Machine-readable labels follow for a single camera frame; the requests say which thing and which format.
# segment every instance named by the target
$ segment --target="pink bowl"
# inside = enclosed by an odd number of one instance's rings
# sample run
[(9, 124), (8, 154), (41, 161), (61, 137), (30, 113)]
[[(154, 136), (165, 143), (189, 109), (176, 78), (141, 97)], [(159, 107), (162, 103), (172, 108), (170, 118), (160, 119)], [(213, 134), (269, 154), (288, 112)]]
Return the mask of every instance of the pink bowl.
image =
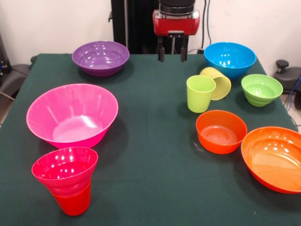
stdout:
[(57, 148), (98, 144), (118, 113), (118, 102), (108, 90), (90, 84), (54, 88), (29, 107), (26, 122), (37, 137)]
[(70, 147), (40, 157), (32, 166), (32, 174), (53, 194), (68, 197), (87, 187), (97, 161), (96, 151)]

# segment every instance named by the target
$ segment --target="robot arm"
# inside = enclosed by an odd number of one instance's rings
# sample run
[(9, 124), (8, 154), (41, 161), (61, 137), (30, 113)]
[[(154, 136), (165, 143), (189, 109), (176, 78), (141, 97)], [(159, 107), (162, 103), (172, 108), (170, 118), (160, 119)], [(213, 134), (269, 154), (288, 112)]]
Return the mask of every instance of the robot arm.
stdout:
[(187, 60), (190, 35), (195, 35), (200, 23), (200, 14), (194, 10), (195, 0), (159, 0), (159, 9), (153, 12), (155, 34), (158, 36), (158, 60), (164, 62), (163, 36), (182, 38), (181, 61)]

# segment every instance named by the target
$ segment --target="bowl rim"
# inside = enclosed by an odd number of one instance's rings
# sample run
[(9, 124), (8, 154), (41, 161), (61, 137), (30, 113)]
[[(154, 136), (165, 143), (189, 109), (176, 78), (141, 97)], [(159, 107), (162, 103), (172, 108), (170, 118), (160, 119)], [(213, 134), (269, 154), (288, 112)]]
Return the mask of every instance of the bowl rim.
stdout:
[[(74, 149), (74, 148), (76, 148), (76, 149), (77, 149), (77, 148), (80, 148), (80, 149), (88, 149), (88, 150), (92, 151), (92, 153), (96, 154), (96, 161), (95, 161), (95, 162), (92, 164), (92, 166), (90, 166), (88, 169), (85, 169), (84, 171), (82, 171), (82, 172), (80, 172), (80, 173), (78, 173), (78, 174), (75, 174), (75, 175), (72, 175), (72, 176), (69, 176), (69, 177), (66, 177), (66, 178), (60, 178), (60, 179), (46, 179), (46, 178), (41, 178), (41, 177), (37, 176), (37, 175), (33, 172), (34, 166), (35, 166), (42, 158), (44, 158), (45, 156), (51, 155), (51, 154), (56, 153), (56, 152), (60, 152), (60, 151), (65, 150), (65, 149), (70, 149), (70, 148), (72, 148), (72, 149)], [(35, 178), (37, 178), (37, 179), (39, 179), (39, 180), (43, 180), (43, 181), (56, 181), (56, 180), (61, 180), (61, 181), (62, 181), (62, 180), (67, 180), (67, 179), (70, 179), (70, 178), (79, 176), (79, 175), (81, 175), (81, 174), (84, 174), (85, 172), (91, 170), (93, 167), (96, 166), (96, 164), (97, 164), (97, 162), (98, 162), (98, 158), (99, 158), (98, 153), (97, 153), (95, 150), (91, 149), (91, 148), (87, 148), (87, 147), (66, 147), (66, 148), (61, 148), (61, 149), (57, 149), (57, 150), (51, 151), (51, 152), (49, 152), (49, 153), (47, 153), (47, 154), (44, 154), (44, 155), (42, 155), (40, 158), (38, 158), (38, 159), (34, 162), (34, 164), (32, 165), (32, 174), (33, 174), (33, 176), (34, 176)]]
[(288, 189), (283, 189), (281, 187), (277, 187), (275, 185), (272, 185), (271, 183), (267, 182), (266, 180), (262, 179), (257, 173), (255, 173), (253, 171), (253, 168), (247, 163), (246, 159), (245, 159), (245, 155), (244, 155), (244, 151), (243, 151), (243, 146), (244, 146), (244, 142), (246, 140), (246, 138), (249, 136), (249, 134), (252, 134), (258, 130), (261, 130), (261, 129), (266, 129), (266, 128), (269, 128), (269, 129), (280, 129), (280, 130), (284, 130), (284, 131), (289, 131), (289, 132), (292, 132), (294, 134), (298, 134), (300, 135), (300, 133), (298, 133), (297, 131), (294, 131), (292, 129), (288, 129), (288, 128), (284, 128), (284, 127), (279, 127), (279, 126), (264, 126), (264, 127), (259, 127), (259, 128), (256, 128), (256, 129), (253, 129), (251, 132), (249, 132), (243, 139), (243, 141), (241, 142), (241, 155), (243, 157), (243, 160), (247, 166), (247, 168), (253, 173), (255, 174), (258, 178), (260, 178), (260, 180), (264, 181), (265, 183), (267, 183), (268, 185), (272, 186), (272, 187), (275, 187), (277, 189), (280, 189), (282, 191), (286, 191), (286, 192), (290, 192), (290, 193), (301, 193), (301, 190), (288, 190)]
[[(240, 118), (238, 115), (236, 115), (236, 114), (234, 114), (234, 113), (232, 113), (232, 112), (225, 111), (225, 110), (211, 110), (211, 111), (207, 111), (207, 112), (202, 113), (202, 114), (198, 117), (198, 119), (197, 119), (197, 121), (196, 121), (196, 128), (197, 128), (197, 133), (198, 133), (200, 136), (202, 136), (202, 135), (201, 135), (201, 131), (198, 130), (198, 121), (200, 120), (200, 118), (201, 118), (202, 116), (204, 116), (204, 115), (206, 115), (206, 114), (210, 114), (210, 113), (212, 113), (212, 112), (222, 112), (222, 113), (227, 113), (227, 114), (231, 114), (231, 115), (235, 116), (239, 121), (241, 121), (241, 122), (243, 123), (244, 128), (245, 128), (245, 130), (246, 130), (246, 134), (245, 134), (244, 138), (246, 137), (246, 135), (248, 134), (248, 127), (247, 127), (245, 121), (242, 120), (242, 118)], [(215, 143), (215, 142), (212, 142), (211, 140), (208, 140), (208, 139), (205, 138), (204, 136), (202, 136), (202, 138), (204, 138), (206, 141), (209, 141), (210, 143), (213, 143), (213, 144), (216, 144), (216, 145), (220, 145), (220, 146), (232, 146), (232, 145), (238, 145), (238, 144), (240, 144), (240, 143), (244, 140), (244, 138), (242, 138), (241, 140), (237, 141), (236, 143), (229, 144), (229, 145), (221, 145), (221, 144), (219, 144), (219, 143)]]
[[(247, 48), (248, 50), (250, 50), (250, 51), (253, 53), (254, 61), (252, 61), (252, 63), (250, 63), (250, 64), (248, 64), (248, 65), (246, 65), (246, 66), (243, 66), (243, 67), (235, 67), (235, 68), (233, 68), (233, 67), (222, 67), (222, 66), (220, 66), (220, 65), (218, 65), (218, 64), (216, 64), (216, 63), (214, 63), (212, 60), (210, 60), (210, 59), (207, 57), (207, 55), (206, 55), (206, 50), (208, 50), (208, 48), (210, 48), (211, 46), (214, 46), (214, 45), (225, 44), (225, 43), (227, 43), (227, 44), (235, 44), (235, 45), (239, 45), (239, 46), (242, 46), (242, 47), (244, 47), (244, 48)], [(255, 62), (256, 62), (256, 60), (257, 60), (257, 56), (256, 56), (255, 52), (254, 52), (253, 50), (251, 50), (249, 47), (247, 47), (247, 46), (245, 46), (245, 45), (242, 45), (242, 44), (240, 44), (240, 43), (230, 42), (230, 41), (215, 42), (215, 43), (213, 43), (213, 44), (207, 46), (207, 48), (204, 50), (204, 57), (205, 57), (205, 59), (207, 59), (208, 61), (210, 61), (212, 64), (214, 64), (214, 65), (216, 65), (216, 66), (219, 66), (219, 67), (222, 67), (222, 68), (229, 68), (229, 69), (244, 69), (244, 68), (250, 67), (250, 66), (252, 66), (253, 64), (255, 64)]]
[[(271, 81), (274, 81), (279, 87), (281, 87), (281, 92), (280, 94), (277, 94), (277, 95), (274, 95), (273, 97), (259, 97), (259, 96), (256, 96), (254, 94), (252, 94), (251, 92), (249, 92), (245, 85), (244, 85), (244, 81), (246, 80), (246, 78), (250, 78), (250, 77), (253, 77), (253, 76), (258, 76), (258, 77), (263, 77), (263, 78), (267, 78), (268, 80), (271, 80)], [(245, 92), (247, 92), (248, 94), (252, 95), (252, 96), (255, 96), (255, 97), (259, 97), (259, 98), (264, 98), (264, 99), (274, 99), (274, 98), (277, 98), (279, 97), (282, 93), (283, 93), (283, 86), (282, 84), (275, 78), (271, 77), (271, 76), (268, 76), (266, 74), (249, 74), (249, 75), (246, 75), (242, 80), (241, 80), (241, 87), (243, 88), (243, 90)]]
[(26, 113), (26, 124), (27, 124), (27, 127), (28, 129), (31, 131), (31, 133), (33, 133), (36, 137), (42, 139), (42, 140), (45, 140), (45, 141), (48, 141), (48, 142), (51, 142), (51, 143), (59, 143), (59, 144), (68, 144), (68, 143), (74, 143), (74, 142), (79, 142), (79, 141), (83, 141), (83, 140), (74, 140), (74, 141), (68, 141), (68, 142), (57, 142), (57, 141), (54, 141), (53, 139), (46, 139), (46, 138), (43, 138), (42, 136), (38, 135), (36, 132), (33, 131), (33, 129), (31, 128), (30, 126), (30, 123), (29, 123), (29, 112), (30, 110), (33, 108), (33, 106), (35, 105), (35, 103), (40, 99), (42, 98), (43, 96), (45, 96), (46, 94), (48, 94), (49, 92), (53, 92), (57, 89), (63, 89), (63, 87), (67, 87), (67, 86), (90, 86), (90, 87), (96, 87), (96, 88), (99, 88), (99, 89), (102, 89), (102, 90), (105, 90), (106, 92), (110, 93), (111, 96), (113, 97), (113, 99), (115, 100), (114, 103), (116, 104), (116, 113), (115, 115), (113, 116), (113, 119), (111, 121), (111, 123), (109, 123), (106, 127), (104, 127), (99, 133), (93, 135), (93, 136), (89, 136), (88, 138), (84, 139), (84, 140), (87, 140), (87, 139), (90, 139), (90, 138), (93, 138), (95, 136), (97, 136), (98, 134), (104, 132), (106, 129), (108, 129), (111, 124), (115, 121), (117, 115), (118, 115), (118, 110), (119, 110), (119, 105), (118, 105), (118, 101), (116, 99), (116, 97), (107, 89), (103, 88), (103, 87), (100, 87), (100, 86), (97, 86), (97, 85), (93, 85), (93, 84), (88, 84), (88, 83), (72, 83), (72, 84), (67, 84), (67, 85), (62, 85), (62, 86), (58, 86), (58, 87), (55, 87), (53, 89), (50, 89), (48, 91), (46, 91), (45, 93), (39, 95), (33, 102), (32, 104), (29, 106), (28, 110), (27, 110), (27, 113)]
[(88, 70), (91, 70), (91, 71), (93, 71), (93, 70), (99, 71), (100, 69), (82, 66), (82, 65), (78, 64), (78, 63), (74, 60), (74, 54), (75, 54), (75, 52), (76, 52), (77, 50), (79, 50), (80, 48), (82, 48), (82, 47), (85, 46), (85, 45), (90, 45), (90, 44), (93, 44), (93, 43), (99, 43), (99, 42), (113, 43), (113, 44), (116, 44), (116, 45), (120, 46), (121, 48), (123, 48), (123, 49), (125, 49), (125, 50), (127, 51), (127, 56), (126, 56), (126, 59), (124, 60), (124, 62), (122, 62), (121, 64), (119, 64), (119, 65), (117, 65), (117, 66), (115, 66), (115, 67), (108, 68), (109, 70), (115, 69), (115, 68), (117, 68), (117, 67), (119, 67), (119, 66), (125, 64), (125, 62), (127, 62), (128, 59), (130, 58), (130, 52), (129, 52), (129, 50), (127, 49), (127, 47), (125, 47), (124, 45), (122, 45), (122, 44), (120, 44), (120, 43), (118, 43), (118, 42), (115, 42), (115, 41), (100, 40), (100, 41), (92, 41), (92, 42), (88, 42), (88, 43), (85, 43), (85, 44), (79, 46), (78, 48), (76, 48), (76, 50), (74, 50), (74, 52), (72, 53), (72, 56), (71, 56), (71, 57), (72, 57), (72, 61), (73, 61), (78, 67), (81, 67), (81, 68), (84, 68), (84, 69), (88, 69)]

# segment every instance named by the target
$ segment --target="purple bowl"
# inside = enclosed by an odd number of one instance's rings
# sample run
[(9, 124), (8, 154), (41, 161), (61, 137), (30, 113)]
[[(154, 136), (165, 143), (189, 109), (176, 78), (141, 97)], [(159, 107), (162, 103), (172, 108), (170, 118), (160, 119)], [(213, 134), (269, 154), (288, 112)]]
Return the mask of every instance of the purple bowl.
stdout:
[(95, 41), (77, 48), (72, 60), (87, 74), (109, 77), (120, 71), (130, 57), (128, 49), (114, 41)]

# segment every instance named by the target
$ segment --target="bowl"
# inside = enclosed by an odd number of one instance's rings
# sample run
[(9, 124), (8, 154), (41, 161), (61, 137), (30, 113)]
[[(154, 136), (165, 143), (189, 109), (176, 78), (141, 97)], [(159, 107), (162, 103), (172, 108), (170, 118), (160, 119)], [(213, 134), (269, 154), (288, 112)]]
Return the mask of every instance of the bowl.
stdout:
[(257, 107), (268, 105), (283, 92), (280, 82), (264, 74), (247, 75), (241, 85), (248, 102)]
[(32, 174), (53, 194), (71, 197), (89, 184), (98, 161), (96, 151), (70, 147), (40, 157), (32, 166)]
[(247, 134), (247, 126), (241, 118), (222, 110), (201, 114), (196, 126), (201, 145), (215, 154), (235, 151)]
[(258, 128), (245, 137), (241, 153), (261, 184), (280, 193), (301, 193), (301, 134), (281, 127)]
[(251, 49), (233, 42), (214, 43), (205, 49), (204, 56), (208, 66), (231, 80), (238, 79), (256, 62), (256, 55)]
[(73, 62), (85, 73), (110, 77), (119, 72), (130, 57), (128, 49), (114, 41), (95, 41), (77, 48)]
[(38, 97), (26, 122), (37, 137), (57, 148), (98, 144), (114, 122), (118, 103), (108, 90), (90, 84), (69, 84)]

